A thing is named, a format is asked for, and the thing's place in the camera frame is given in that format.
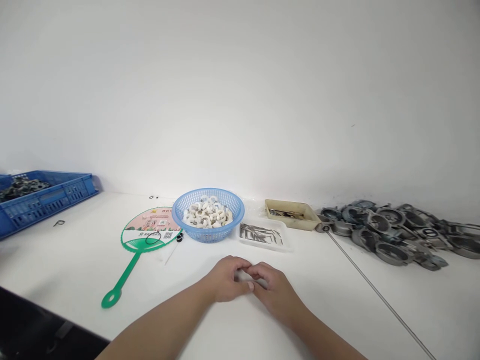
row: tabletop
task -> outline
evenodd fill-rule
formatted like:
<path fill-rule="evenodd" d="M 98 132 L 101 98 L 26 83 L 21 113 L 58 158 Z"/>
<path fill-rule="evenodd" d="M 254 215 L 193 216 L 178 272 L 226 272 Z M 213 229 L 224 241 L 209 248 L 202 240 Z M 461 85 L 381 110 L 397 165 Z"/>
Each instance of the tabletop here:
<path fill-rule="evenodd" d="M 360 271 L 437 360 L 477 360 L 480 354 L 480 261 L 438 251 L 448 266 L 392 266 L 333 235 Z"/>
<path fill-rule="evenodd" d="M 166 264 L 157 251 L 142 254 L 118 303 L 103 309 L 102 298 L 133 256 L 121 246 L 123 228 L 137 214 L 173 202 L 102 192 L 31 226 L 0 243 L 0 286 L 112 340 L 201 279 L 222 257 L 240 256 L 282 270 L 308 308 L 370 360 L 428 359 L 330 237 L 315 231 L 287 229 L 291 253 L 245 245 L 233 235 L 215 244 L 185 236 L 172 244 L 176 248 Z M 58 220 L 65 223 L 53 226 Z M 225 354 L 230 359 L 310 358 L 252 294 L 214 304 L 180 358 L 224 359 Z"/>

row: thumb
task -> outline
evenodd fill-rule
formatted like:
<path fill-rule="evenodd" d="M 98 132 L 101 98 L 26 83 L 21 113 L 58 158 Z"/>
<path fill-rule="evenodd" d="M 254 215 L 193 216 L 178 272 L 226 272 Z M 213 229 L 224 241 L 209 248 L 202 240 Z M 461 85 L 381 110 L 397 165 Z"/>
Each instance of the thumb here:
<path fill-rule="evenodd" d="M 260 300 L 263 303 L 267 296 L 267 290 L 265 290 L 256 281 L 254 281 L 252 284 L 253 284 L 253 294 L 258 298 L 258 300 Z"/>
<path fill-rule="evenodd" d="M 236 285 L 237 296 L 249 294 L 254 290 L 254 283 L 251 281 L 240 281 Z"/>

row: green hand fan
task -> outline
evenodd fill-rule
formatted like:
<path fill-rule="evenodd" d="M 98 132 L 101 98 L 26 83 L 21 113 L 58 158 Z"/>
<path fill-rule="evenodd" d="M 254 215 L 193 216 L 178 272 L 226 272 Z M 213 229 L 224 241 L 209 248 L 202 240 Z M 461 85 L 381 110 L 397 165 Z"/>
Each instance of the green hand fan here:
<path fill-rule="evenodd" d="M 122 296 L 122 287 L 142 253 L 151 252 L 170 244 L 182 232 L 172 218 L 171 207 L 155 207 L 135 216 L 121 232 L 121 244 L 135 255 L 126 267 L 120 280 L 106 293 L 101 307 L 111 308 Z"/>

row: finger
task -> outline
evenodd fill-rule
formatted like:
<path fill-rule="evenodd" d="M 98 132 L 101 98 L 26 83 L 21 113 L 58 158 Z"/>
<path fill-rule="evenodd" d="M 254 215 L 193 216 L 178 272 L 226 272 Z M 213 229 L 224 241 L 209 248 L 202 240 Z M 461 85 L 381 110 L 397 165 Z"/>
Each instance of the finger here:
<path fill-rule="evenodd" d="M 254 290 L 255 286 L 253 281 L 241 281 L 234 284 L 235 297 L 240 295 L 250 294 Z"/>
<path fill-rule="evenodd" d="M 246 270 L 246 273 L 252 278 L 260 277 L 262 279 L 265 279 L 267 283 L 270 283 L 274 275 L 274 270 L 259 263 L 257 265 L 249 267 Z"/>
<path fill-rule="evenodd" d="M 263 265 L 263 266 L 266 266 L 267 268 L 270 268 L 270 269 L 273 269 L 273 270 L 277 270 L 277 269 L 274 268 L 272 265 L 267 264 L 267 263 L 264 262 L 264 261 L 260 261 L 259 264 L 261 264 L 261 265 Z"/>
<path fill-rule="evenodd" d="M 252 266 L 250 261 L 247 261 L 244 258 L 241 258 L 238 256 L 229 257 L 228 261 L 231 263 L 232 267 L 235 267 L 235 270 L 241 269 L 241 268 L 249 268 Z"/>
<path fill-rule="evenodd" d="M 267 290 L 265 290 L 260 284 L 254 282 L 253 283 L 253 295 L 257 297 L 262 303 L 265 302 L 267 299 Z"/>

